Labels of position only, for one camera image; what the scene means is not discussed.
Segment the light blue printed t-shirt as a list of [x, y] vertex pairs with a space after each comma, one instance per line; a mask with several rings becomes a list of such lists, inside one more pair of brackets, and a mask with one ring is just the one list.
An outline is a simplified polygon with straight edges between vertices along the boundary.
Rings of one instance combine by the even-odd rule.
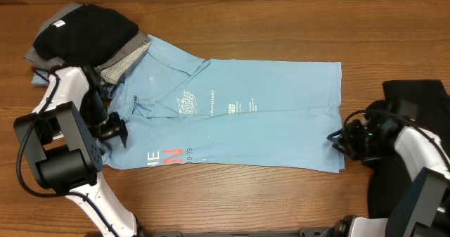
[[341, 126], [339, 62], [205, 60], [157, 37], [115, 92], [125, 142], [105, 142], [105, 164], [296, 167], [337, 173], [327, 137]]

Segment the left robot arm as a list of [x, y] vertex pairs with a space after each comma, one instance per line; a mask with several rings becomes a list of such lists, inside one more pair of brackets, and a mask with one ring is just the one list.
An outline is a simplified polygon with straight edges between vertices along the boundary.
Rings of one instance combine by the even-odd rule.
[[19, 184], [40, 198], [65, 197], [77, 204], [101, 236], [146, 236], [136, 216], [117, 199], [103, 173], [100, 142], [120, 137], [127, 128], [106, 110], [100, 78], [89, 67], [50, 69], [43, 99], [15, 120], [20, 142], [16, 160]]

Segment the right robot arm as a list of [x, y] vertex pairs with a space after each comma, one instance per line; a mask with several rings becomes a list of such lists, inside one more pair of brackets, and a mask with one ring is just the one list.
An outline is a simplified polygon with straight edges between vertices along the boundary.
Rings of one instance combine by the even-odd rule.
[[324, 236], [448, 236], [449, 153], [421, 106], [377, 101], [329, 134], [334, 149], [373, 170], [368, 217], [347, 215]]

